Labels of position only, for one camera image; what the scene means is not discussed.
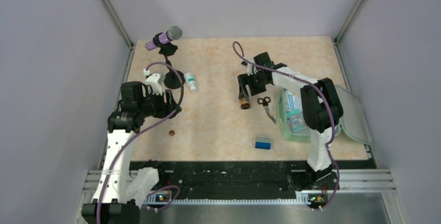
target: blue block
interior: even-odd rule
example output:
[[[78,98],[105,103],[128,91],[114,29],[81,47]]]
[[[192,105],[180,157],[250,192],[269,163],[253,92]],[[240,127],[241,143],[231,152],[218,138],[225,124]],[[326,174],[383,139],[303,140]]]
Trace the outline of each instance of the blue block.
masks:
[[[258,137],[256,138],[256,143],[254,147],[256,149],[269,150],[271,149],[271,139]]]

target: microphone stand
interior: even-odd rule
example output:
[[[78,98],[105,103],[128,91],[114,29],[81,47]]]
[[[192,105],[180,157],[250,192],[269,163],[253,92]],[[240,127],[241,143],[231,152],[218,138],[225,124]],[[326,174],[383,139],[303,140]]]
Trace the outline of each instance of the microphone stand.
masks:
[[[160,47],[159,54],[163,55],[165,58],[165,63],[172,65],[172,63],[168,60],[168,57],[175,54],[178,49],[177,46],[172,43],[164,44]],[[182,82],[185,82],[184,74],[181,71],[177,71],[179,76],[182,79]],[[165,75],[164,85],[169,89],[178,89],[180,88],[180,82],[178,76],[172,71],[172,69],[168,69],[168,72]]]

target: gray floor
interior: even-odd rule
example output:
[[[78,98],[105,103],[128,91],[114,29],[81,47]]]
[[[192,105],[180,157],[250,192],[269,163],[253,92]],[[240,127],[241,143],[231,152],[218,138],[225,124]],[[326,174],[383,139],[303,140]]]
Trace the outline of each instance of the gray floor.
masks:
[[[179,206],[155,214],[141,212],[142,224],[286,224],[286,223],[390,223],[381,194],[338,194],[324,212],[310,212],[304,206]]]

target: marble tabletop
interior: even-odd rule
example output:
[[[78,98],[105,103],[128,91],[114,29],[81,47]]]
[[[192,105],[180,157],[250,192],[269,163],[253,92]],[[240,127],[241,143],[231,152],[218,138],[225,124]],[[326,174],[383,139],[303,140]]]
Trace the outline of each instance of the marble tabletop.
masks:
[[[142,70],[151,62],[164,61],[159,49],[147,51],[148,40],[138,40],[128,81],[142,81]],[[191,93],[185,85],[182,112],[174,119],[141,135],[135,144],[132,161],[283,161],[305,160],[309,143],[286,141],[280,126],[267,117],[257,98],[269,96],[271,112],[277,116],[277,101],[281,92],[267,86],[267,92],[251,97],[251,109],[240,110],[237,75],[247,70],[232,49],[239,41],[245,56],[252,58],[267,51],[274,63],[285,63],[294,71],[314,78],[331,78],[345,86],[329,36],[301,37],[242,37],[242,38],[184,38],[173,41],[179,47],[170,61],[178,70],[191,72],[198,91]],[[167,72],[161,65],[150,71]],[[173,90],[175,100],[180,90]],[[157,122],[149,117],[143,128]],[[273,140],[270,150],[254,148],[256,137]],[[331,146],[336,160],[365,160],[365,147],[341,133]]]

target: white panel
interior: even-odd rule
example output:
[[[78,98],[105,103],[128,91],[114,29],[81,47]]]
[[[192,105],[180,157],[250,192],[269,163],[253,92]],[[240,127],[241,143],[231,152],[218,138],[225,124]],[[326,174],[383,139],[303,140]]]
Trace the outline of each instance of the white panel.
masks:
[[[410,223],[439,223],[441,1],[367,0],[342,42]]]
[[[72,223],[127,47],[99,0],[0,0],[0,223]]]
[[[130,37],[336,36],[356,0],[111,0]]]

